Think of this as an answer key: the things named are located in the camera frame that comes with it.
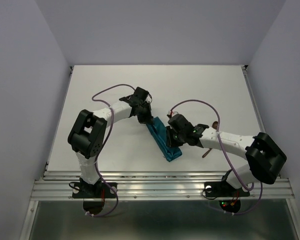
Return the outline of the teal cloth napkin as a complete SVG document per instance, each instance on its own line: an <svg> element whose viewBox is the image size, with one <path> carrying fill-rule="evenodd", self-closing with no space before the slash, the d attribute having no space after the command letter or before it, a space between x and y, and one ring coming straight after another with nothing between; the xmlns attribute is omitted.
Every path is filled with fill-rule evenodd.
<svg viewBox="0 0 300 240"><path fill-rule="evenodd" d="M168 162L182 156L182 151L179 147L167 146L166 127L159 117L154 117L152 124L146 124L146 127Z"/></svg>

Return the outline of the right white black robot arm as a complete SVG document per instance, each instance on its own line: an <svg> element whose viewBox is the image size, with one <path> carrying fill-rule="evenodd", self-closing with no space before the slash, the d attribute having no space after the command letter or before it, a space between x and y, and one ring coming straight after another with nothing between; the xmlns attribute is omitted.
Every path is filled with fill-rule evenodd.
<svg viewBox="0 0 300 240"><path fill-rule="evenodd" d="M260 182L272 185L277 180L287 156L266 133L259 132L256 136L236 135L221 132L205 124L192 125L186 123L169 123L165 128L166 145L181 147L187 144L192 147L220 150L228 161L229 154L244 159L247 163L230 169L219 183L212 185L225 195L232 195L242 187Z"/></svg>

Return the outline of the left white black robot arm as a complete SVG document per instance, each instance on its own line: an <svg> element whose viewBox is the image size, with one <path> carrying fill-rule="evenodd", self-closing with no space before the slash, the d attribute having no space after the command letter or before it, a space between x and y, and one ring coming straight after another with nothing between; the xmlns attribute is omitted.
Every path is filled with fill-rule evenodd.
<svg viewBox="0 0 300 240"><path fill-rule="evenodd" d="M100 176L96 170L96 161L103 149L114 123L136 117L140 124L152 124L151 95L134 93L121 97L114 104L105 102L106 107L100 110L89 111L83 109L79 112L69 133L67 142L76 153L79 161L81 176L85 182L84 191L90 197L101 193Z"/></svg>

